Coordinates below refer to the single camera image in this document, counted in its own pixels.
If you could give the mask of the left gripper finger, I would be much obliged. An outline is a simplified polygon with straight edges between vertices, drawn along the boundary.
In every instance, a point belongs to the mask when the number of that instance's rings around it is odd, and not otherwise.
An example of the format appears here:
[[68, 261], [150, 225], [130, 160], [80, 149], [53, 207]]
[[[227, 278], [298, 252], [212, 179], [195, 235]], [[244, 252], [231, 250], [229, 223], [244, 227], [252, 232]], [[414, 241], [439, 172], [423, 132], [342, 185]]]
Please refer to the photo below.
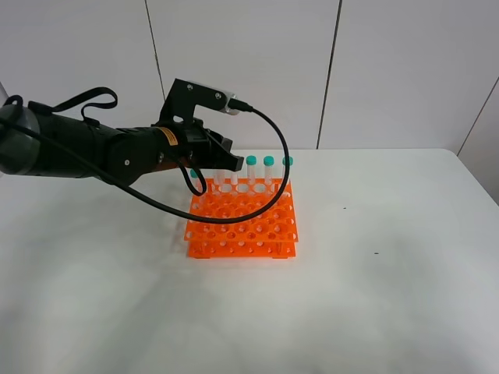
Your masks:
[[193, 151], [193, 166], [199, 169], [240, 171], [244, 158], [232, 154], [219, 144], [197, 147]]
[[224, 137], [218, 132], [209, 130], [208, 138], [210, 143], [210, 153], [212, 154], [222, 154], [222, 153], [231, 153], [232, 149], [232, 140]]

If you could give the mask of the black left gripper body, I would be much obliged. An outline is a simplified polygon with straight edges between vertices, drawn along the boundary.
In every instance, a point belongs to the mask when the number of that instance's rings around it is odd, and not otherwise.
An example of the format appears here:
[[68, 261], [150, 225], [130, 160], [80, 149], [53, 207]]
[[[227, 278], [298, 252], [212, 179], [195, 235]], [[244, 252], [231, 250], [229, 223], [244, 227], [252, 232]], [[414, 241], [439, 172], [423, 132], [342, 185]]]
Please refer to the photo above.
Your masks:
[[215, 169], [218, 156], [214, 133], [195, 119], [190, 124], [159, 121], [152, 125], [157, 142], [157, 161], [150, 172], [179, 168]]

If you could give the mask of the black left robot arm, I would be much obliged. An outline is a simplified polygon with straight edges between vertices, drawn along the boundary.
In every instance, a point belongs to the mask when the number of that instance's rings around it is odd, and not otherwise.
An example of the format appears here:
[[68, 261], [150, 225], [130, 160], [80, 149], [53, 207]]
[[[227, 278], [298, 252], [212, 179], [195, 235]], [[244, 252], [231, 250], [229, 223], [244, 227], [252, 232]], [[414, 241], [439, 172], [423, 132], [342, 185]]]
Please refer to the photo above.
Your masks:
[[113, 129], [40, 113], [13, 96], [1, 106], [1, 171], [7, 175], [116, 179], [132, 185], [152, 172], [184, 167], [239, 171], [232, 141], [203, 127], [166, 121]]

